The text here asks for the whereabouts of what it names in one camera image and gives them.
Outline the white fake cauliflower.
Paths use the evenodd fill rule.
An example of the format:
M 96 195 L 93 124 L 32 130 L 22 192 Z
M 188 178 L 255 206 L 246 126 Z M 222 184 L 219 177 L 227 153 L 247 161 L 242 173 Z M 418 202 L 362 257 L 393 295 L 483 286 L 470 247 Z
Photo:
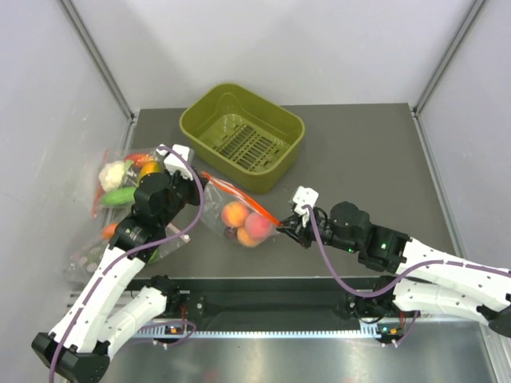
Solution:
M 125 162 L 123 160 L 107 163 L 99 172 L 98 180 L 104 192 L 117 190 L 125 178 Z

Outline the zip bag near left base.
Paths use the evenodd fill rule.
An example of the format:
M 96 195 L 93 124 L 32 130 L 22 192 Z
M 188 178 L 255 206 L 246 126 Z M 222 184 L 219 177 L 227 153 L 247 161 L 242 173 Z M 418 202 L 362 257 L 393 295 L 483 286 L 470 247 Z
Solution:
M 188 244 L 190 240 L 190 235 L 184 234 L 173 241 L 160 245 L 158 248 L 153 248 L 152 251 L 159 250 L 158 260 L 155 262 L 162 260 L 178 248 Z M 99 267 L 108 242 L 109 239 L 105 240 L 101 234 L 97 235 L 81 250 L 71 255 L 63 269 L 65 279 L 71 283 L 87 283 Z

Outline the clear zip bag orange seal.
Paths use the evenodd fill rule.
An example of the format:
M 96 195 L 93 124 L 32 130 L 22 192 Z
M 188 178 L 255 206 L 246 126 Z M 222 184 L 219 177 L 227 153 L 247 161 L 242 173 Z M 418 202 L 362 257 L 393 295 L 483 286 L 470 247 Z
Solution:
M 201 175 L 207 180 L 207 183 L 204 186 L 204 211 L 201 217 L 201 221 L 207 227 L 224 237 L 224 229 L 227 226 L 221 219 L 222 209 L 226 204 L 233 201 L 238 201 L 248 207 L 249 215 L 252 212 L 257 212 L 273 222 L 273 233 L 265 240 L 261 240 L 260 244 L 266 242 L 268 239 L 278 234 L 278 219 L 262 205 L 260 205 L 255 199 L 253 199 L 249 194 L 240 190 L 237 186 L 229 183 L 228 181 L 212 176 L 207 172 L 201 172 Z M 238 240 L 229 241 L 232 243 L 237 243 L 243 247 L 243 245 L 241 245 Z

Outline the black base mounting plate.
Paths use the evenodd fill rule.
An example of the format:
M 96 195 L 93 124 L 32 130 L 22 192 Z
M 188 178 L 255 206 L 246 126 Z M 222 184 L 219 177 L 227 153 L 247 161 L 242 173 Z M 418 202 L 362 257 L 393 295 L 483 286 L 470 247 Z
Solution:
M 178 278 L 163 318 L 183 318 L 200 331 L 340 330 L 363 320 L 396 322 L 415 313 L 443 315 L 442 294 L 403 280 L 376 298 L 360 298 L 329 278 Z

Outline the red fake pepper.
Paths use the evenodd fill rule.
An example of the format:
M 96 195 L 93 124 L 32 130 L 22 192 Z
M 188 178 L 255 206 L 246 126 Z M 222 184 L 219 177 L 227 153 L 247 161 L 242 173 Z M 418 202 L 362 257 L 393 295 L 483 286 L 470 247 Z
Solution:
M 145 164 L 150 162 L 153 158 L 148 153 L 133 153 L 124 158 L 124 161 L 132 161 L 133 166 L 142 168 Z

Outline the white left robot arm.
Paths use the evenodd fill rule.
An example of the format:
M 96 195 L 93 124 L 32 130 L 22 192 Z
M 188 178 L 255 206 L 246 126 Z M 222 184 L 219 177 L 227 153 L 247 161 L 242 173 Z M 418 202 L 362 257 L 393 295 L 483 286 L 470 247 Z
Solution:
M 175 285 L 156 276 L 126 306 L 113 308 L 128 284 L 163 244 L 179 238 L 166 227 L 190 204 L 204 207 L 208 181 L 179 171 L 144 176 L 130 213 L 117 225 L 100 264 L 73 306 L 48 333 L 39 333 L 32 350 L 49 369 L 70 382 L 99 382 L 122 346 L 159 315 L 173 316 L 181 305 Z

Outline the green fake cucumber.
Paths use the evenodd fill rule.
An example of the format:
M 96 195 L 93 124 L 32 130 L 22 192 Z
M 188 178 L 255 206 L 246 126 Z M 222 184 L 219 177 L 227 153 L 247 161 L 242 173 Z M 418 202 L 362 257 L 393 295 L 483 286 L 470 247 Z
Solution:
M 116 207 L 131 204 L 134 201 L 135 187 L 119 188 L 106 192 L 99 201 L 99 204 L 107 207 Z

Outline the small orange fake peach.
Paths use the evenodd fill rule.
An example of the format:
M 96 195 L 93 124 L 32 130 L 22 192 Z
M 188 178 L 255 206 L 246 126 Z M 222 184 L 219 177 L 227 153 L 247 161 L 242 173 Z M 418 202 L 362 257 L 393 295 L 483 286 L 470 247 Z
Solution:
M 261 243 L 260 239 L 252 238 L 244 227 L 237 229 L 236 238 L 241 245 L 248 248 L 257 247 Z

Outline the green fake lime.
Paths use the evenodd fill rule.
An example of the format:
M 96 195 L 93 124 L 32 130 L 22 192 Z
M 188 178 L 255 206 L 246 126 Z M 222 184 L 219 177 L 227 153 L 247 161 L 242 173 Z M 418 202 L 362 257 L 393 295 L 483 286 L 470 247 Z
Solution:
M 149 258 L 148 263 L 153 263 L 153 262 L 157 261 L 158 260 L 158 256 L 159 256 L 159 250 L 156 249 L 156 250 L 154 250 L 152 252 L 152 255 Z

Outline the orange fake tomato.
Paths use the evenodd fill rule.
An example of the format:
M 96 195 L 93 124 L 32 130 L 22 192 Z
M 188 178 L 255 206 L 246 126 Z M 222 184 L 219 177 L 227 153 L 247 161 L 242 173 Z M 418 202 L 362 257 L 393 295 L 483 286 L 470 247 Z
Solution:
M 117 228 L 116 223 L 111 223 L 111 224 L 105 226 L 101 232 L 102 238 L 105 240 L 111 239 L 115 234 L 116 228 Z

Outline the zip bag with vegetables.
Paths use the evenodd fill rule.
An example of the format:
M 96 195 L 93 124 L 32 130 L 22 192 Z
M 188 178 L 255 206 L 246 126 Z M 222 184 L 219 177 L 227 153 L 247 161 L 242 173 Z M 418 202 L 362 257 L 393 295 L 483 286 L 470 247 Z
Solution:
M 98 175 L 107 163 L 124 160 L 127 155 L 133 153 L 148 153 L 153 158 L 151 161 L 158 161 L 161 165 L 161 172 L 163 171 L 163 160 L 156 153 L 155 147 L 139 149 L 107 148 L 93 154 L 92 159 L 85 164 L 83 174 L 78 181 L 77 190 L 73 194 L 73 201 L 80 203 L 92 218 L 99 219 L 101 217 L 106 217 L 113 219 L 125 214 L 131 208 L 134 201 L 131 204 L 116 207 L 100 205 L 100 198 L 105 192 L 101 188 Z M 137 181 L 140 170 L 141 168 L 133 166 L 132 161 L 125 161 L 125 178 L 119 188 L 137 188 L 139 186 Z

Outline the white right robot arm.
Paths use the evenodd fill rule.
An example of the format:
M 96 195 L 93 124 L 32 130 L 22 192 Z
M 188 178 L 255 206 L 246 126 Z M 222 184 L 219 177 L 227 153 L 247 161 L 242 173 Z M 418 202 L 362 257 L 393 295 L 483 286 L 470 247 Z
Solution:
M 373 224 L 367 212 L 348 202 L 334 205 L 329 213 L 309 205 L 295 207 L 277 230 L 304 248 L 317 243 L 331 276 L 347 292 L 348 315 L 447 314 L 510 335 L 508 269 L 470 262 Z M 374 290 L 349 286 L 335 272 L 326 247 L 356 254 L 360 264 L 382 273 Z

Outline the pink fake peach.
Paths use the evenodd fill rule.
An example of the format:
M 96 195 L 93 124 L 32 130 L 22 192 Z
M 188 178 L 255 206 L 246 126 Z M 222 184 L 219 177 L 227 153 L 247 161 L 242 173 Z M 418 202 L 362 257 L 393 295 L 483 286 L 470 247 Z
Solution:
M 247 217 L 244 228 L 251 238 L 258 240 L 265 240 L 274 231 L 273 222 L 257 212 Z

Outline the olive green plastic basket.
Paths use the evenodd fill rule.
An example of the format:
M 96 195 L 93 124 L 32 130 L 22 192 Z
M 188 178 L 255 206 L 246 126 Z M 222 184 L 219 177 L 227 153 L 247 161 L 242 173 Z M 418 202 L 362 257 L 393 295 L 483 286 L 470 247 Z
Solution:
M 234 83 L 206 92 L 179 125 L 202 161 L 259 195 L 293 165 L 305 135 L 299 116 Z

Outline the orange green fake mango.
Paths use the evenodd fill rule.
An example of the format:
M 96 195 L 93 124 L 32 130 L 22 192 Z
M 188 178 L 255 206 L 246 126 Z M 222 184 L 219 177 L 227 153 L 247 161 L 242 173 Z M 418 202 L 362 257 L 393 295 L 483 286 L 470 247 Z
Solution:
M 141 180 L 149 175 L 149 174 L 153 174 L 153 173 L 160 173 L 161 172 L 161 165 L 158 161 L 149 161 L 147 162 L 146 164 L 144 164 L 139 172 L 139 176 L 138 176 L 138 183 L 141 182 Z

